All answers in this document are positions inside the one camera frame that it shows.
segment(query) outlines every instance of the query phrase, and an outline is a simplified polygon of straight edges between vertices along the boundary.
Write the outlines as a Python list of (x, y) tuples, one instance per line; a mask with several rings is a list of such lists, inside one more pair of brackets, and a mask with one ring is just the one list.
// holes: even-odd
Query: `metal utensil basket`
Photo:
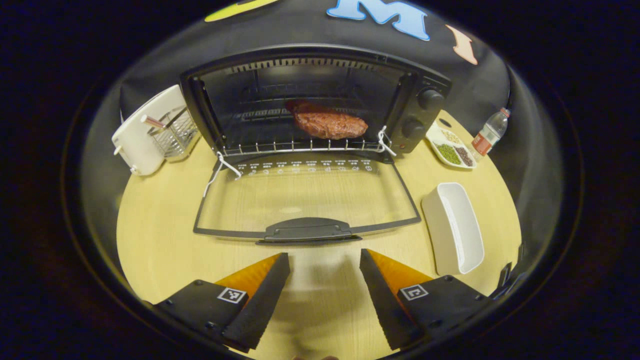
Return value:
[(167, 161), (180, 161), (191, 153), (193, 146), (200, 138), (200, 132), (193, 122), (186, 106), (169, 111), (158, 121), (164, 128), (152, 128), (148, 134), (156, 146), (164, 154)]

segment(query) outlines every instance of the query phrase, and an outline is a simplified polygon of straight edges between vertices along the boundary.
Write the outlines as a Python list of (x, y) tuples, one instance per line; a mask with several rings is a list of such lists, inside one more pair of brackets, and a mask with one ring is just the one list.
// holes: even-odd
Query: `bottle label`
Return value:
[(498, 136), (495, 136), (493, 131), (491, 131), (491, 129), (489, 129), (489, 127), (485, 125), (482, 130), (480, 130), (474, 141), (471, 142), (471, 145), (473, 145), (474, 149), (480, 155), (484, 156), (487, 152), (489, 152), (489, 150), (491, 150), (491, 147), (495, 143), (497, 143), (498, 140), (500, 140), (500, 138)]

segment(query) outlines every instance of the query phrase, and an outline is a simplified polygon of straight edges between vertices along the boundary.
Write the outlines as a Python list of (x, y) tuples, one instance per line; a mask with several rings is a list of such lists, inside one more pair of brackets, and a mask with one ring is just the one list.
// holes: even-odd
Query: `grains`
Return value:
[(456, 151), (458, 152), (458, 155), (460, 155), (460, 158), (462, 159), (462, 161), (465, 163), (466, 166), (468, 167), (474, 166), (473, 160), (469, 158), (469, 153), (464, 147), (456, 147)]
[(444, 134), (444, 136), (447, 138), (448, 141), (462, 145), (462, 142), (454, 133), (450, 133), (448, 131), (442, 131), (442, 133)]
[(440, 151), (440, 154), (442, 154), (443, 158), (445, 158), (449, 162), (454, 163), (456, 165), (461, 164), (460, 159), (456, 155), (456, 151), (454, 151), (454, 149), (451, 146), (442, 144), (442, 145), (436, 145), (436, 147), (438, 148), (438, 151)]

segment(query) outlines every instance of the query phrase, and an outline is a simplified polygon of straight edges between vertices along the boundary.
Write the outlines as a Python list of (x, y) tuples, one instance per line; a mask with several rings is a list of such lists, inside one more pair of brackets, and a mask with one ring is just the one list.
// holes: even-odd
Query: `oven control panel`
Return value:
[(442, 110), (448, 86), (426, 76), (405, 76), (399, 84), (391, 149), (411, 152)]

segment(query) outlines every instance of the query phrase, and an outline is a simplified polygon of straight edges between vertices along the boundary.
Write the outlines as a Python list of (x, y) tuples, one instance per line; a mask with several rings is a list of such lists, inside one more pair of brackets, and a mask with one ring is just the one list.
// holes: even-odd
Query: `white plate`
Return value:
[[(440, 159), (440, 161), (442, 161), (443, 163), (445, 163), (446, 165), (449, 165), (451, 167), (476, 168), (476, 166), (477, 166), (476, 160), (474, 159), (473, 155), (471, 155), (471, 152), (467, 149), (467, 147), (464, 146), (463, 144), (454, 143), (452, 141), (449, 141), (447, 139), (447, 137), (444, 135), (445, 132), (455, 136), (458, 140), (460, 140), (460, 138), (458, 136), (456, 136), (456, 134), (452, 133), (449, 130), (441, 129), (438, 125), (436, 125), (435, 122), (433, 123), (433, 125), (431, 125), (431, 127), (429, 128), (429, 130), (426, 133), (426, 138), (427, 138), (427, 140), (429, 140), (429, 143), (431, 144), (431, 148), (433, 149), (433, 151), (435, 151), (436, 155), (438, 156), (438, 159)], [(454, 148), (454, 152), (456, 153), (456, 156), (460, 160), (460, 164), (454, 164), (451, 161), (445, 159), (444, 156), (442, 156), (442, 154), (438, 150), (437, 145), (449, 145), (449, 146), (453, 147)], [(473, 165), (468, 167), (465, 164), (465, 162), (462, 160), (462, 158), (460, 158), (460, 155), (458, 154), (458, 152), (455, 149), (457, 147), (458, 148), (462, 148), (467, 152), (467, 156), (469, 157), (469, 159), (471, 159), (471, 162), (473, 163)]]

